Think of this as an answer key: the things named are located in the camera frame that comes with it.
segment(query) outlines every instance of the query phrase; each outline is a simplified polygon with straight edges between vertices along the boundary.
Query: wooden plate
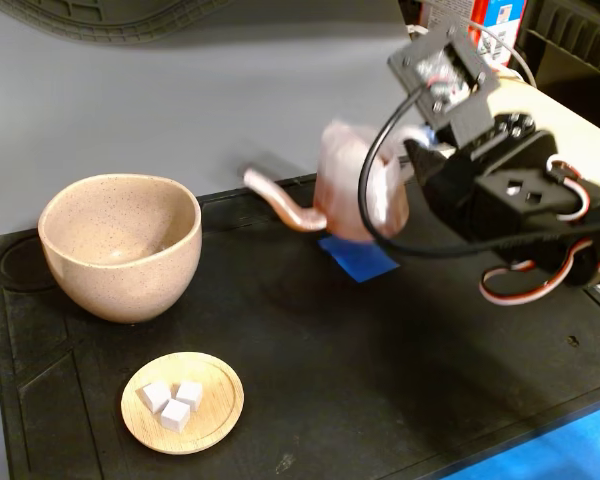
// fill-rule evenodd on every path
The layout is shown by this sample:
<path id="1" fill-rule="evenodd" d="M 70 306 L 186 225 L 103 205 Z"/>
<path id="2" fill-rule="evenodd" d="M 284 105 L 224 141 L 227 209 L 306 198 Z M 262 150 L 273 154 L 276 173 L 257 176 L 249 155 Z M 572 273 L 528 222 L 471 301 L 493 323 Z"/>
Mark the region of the wooden plate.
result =
<path id="1" fill-rule="evenodd" d="M 182 433 L 160 425 L 160 412 L 151 413 L 139 390 L 163 381 L 175 397 L 182 380 L 202 383 L 202 402 Z M 209 448 L 222 440 L 238 421 L 244 404 L 242 383 L 222 360 L 204 353 L 179 352 L 156 358 L 131 377 L 122 393 L 122 418 L 140 443 L 162 453 L 185 455 Z"/>

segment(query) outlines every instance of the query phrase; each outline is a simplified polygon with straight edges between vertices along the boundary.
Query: speckled bowl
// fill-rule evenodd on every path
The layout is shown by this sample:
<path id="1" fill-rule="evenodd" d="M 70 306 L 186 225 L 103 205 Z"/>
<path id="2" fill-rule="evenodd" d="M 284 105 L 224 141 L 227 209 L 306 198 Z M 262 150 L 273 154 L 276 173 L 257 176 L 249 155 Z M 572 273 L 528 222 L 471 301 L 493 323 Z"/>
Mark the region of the speckled bowl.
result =
<path id="1" fill-rule="evenodd" d="M 200 205 L 184 186 L 147 175 L 99 175 L 56 195 L 38 221 L 51 273 L 78 305 L 118 323 L 150 320 L 191 281 Z"/>

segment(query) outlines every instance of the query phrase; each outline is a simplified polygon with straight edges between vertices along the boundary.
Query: sugar cube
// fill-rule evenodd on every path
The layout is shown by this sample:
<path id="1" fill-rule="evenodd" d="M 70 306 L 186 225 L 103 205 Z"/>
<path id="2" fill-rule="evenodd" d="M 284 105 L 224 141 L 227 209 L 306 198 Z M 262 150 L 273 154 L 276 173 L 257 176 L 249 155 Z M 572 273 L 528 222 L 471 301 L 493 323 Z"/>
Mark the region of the sugar cube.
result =
<path id="1" fill-rule="evenodd" d="M 164 382 L 153 382 L 142 389 L 141 396 L 151 413 L 156 413 L 171 399 L 171 390 Z"/>
<path id="2" fill-rule="evenodd" d="M 186 403 L 178 400 L 169 400 L 167 406 L 160 414 L 160 424 L 164 428 L 181 433 L 189 421 L 190 408 Z"/>
<path id="3" fill-rule="evenodd" d="M 183 381 L 176 393 L 176 400 L 186 403 L 194 412 L 198 411 L 202 401 L 202 384 L 196 382 Z"/>

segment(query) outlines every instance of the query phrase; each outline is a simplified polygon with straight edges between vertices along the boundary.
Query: teapot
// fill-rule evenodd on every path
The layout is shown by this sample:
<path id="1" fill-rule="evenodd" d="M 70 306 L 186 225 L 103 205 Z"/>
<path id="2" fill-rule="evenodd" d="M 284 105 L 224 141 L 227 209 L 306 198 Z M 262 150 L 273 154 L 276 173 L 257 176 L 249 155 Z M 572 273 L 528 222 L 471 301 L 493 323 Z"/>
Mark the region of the teapot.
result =
<path id="1" fill-rule="evenodd" d="M 252 168 L 244 173 L 244 184 L 264 198 L 282 222 L 294 230 L 315 232 L 326 229 L 344 240 L 371 242 L 373 238 L 362 224 L 358 209 L 358 181 L 374 137 L 373 129 L 356 128 L 340 121 L 326 127 L 310 208 L 300 207 L 279 185 Z M 386 237 L 398 234 L 409 217 L 404 182 L 410 174 L 407 169 L 401 170 L 398 159 L 402 148 L 400 140 L 406 137 L 426 146 L 430 144 L 424 129 L 404 127 L 381 147 L 369 174 L 369 215 L 373 225 Z"/>

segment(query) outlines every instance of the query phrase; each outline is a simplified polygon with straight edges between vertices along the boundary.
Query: black cord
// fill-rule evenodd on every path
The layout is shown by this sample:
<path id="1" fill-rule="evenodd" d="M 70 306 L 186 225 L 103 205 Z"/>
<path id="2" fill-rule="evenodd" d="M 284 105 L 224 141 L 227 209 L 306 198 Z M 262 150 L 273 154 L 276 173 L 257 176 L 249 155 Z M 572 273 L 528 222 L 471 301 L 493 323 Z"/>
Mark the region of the black cord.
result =
<path id="1" fill-rule="evenodd" d="M 373 164 L 373 160 L 380 150 L 382 143 L 387 138 L 387 135 L 389 135 L 389 132 L 391 132 L 400 118 L 402 118 L 402 116 L 413 106 L 413 104 L 418 101 L 423 92 L 424 88 L 422 87 L 414 90 L 413 93 L 406 100 L 404 100 L 400 106 L 398 106 L 396 111 L 393 112 L 393 114 L 389 117 L 389 120 L 387 120 L 382 129 L 380 129 L 378 136 L 371 144 L 371 147 L 369 148 L 367 156 L 364 160 L 364 164 L 362 165 L 362 171 L 360 172 L 360 180 L 358 182 L 358 208 L 360 209 L 360 216 L 362 217 L 363 225 L 380 246 L 395 250 L 410 257 L 454 258 L 475 255 L 489 250 L 505 250 L 522 245 L 529 245 L 532 243 L 552 242 L 571 237 L 582 237 L 584 235 L 600 232 L 600 222 L 596 222 L 595 224 L 581 225 L 577 227 L 567 226 L 564 230 L 523 233 L 518 235 L 510 235 L 507 237 L 494 238 L 493 240 L 487 240 L 484 242 L 465 243 L 438 248 L 418 246 L 411 247 L 407 245 L 401 245 L 382 235 L 371 222 L 371 218 L 369 217 L 369 208 L 367 206 L 367 183 L 369 182 L 371 165 Z"/>

